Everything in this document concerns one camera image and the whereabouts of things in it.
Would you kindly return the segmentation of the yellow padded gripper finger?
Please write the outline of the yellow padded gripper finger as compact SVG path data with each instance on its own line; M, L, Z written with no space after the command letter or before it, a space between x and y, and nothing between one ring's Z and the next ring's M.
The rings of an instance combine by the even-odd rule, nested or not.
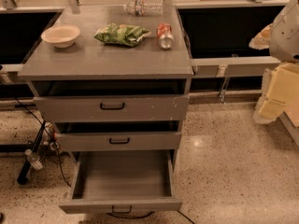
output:
M249 46L252 49L268 49L269 48L269 40L271 35L272 24L265 26L261 32L259 32L256 36L254 36L250 42Z

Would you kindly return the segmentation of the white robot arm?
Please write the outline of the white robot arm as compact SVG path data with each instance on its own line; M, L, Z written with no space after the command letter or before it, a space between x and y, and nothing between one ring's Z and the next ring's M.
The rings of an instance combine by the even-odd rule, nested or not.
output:
M252 49L269 49L282 62L299 62L299 0L290 0L274 21L249 42Z

